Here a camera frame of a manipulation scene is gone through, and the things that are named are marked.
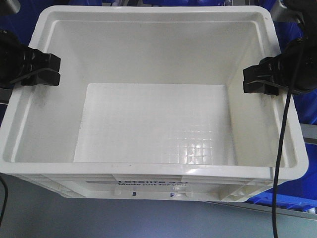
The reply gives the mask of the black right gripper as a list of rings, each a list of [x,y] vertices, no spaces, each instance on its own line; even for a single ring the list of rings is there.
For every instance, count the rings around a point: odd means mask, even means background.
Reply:
[[[245,93],[278,96],[279,90],[289,89],[295,78],[292,93],[308,94],[317,88],[317,45],[311,43],[308,37],[297,38],[288,44],[283,53],[266,57],[259,64],[244,69],[243,76]],[[276,86],[262,81],[276,83]]]

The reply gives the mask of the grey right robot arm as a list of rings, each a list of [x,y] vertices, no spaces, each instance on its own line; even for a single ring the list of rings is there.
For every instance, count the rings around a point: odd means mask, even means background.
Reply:
[[[278,0],[270,11],[273,20],[296,22],[303,36],[292,40],[275,57],[266,57],[258,65],[243,70],[245,93],[278,95],[292,89],[296,95],[306,94],[317,87],[317,2],[315,0]]]

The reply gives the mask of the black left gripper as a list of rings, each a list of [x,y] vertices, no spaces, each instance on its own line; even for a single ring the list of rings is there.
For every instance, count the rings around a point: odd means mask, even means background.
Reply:
[[[17,36],[8,30],[0,30],[0,85],[9,86],[21,82],[23,86],[58,86],[60,82],[61,58],[43,53],[22,44]],[[34,72],[24,77],[25,70]]]

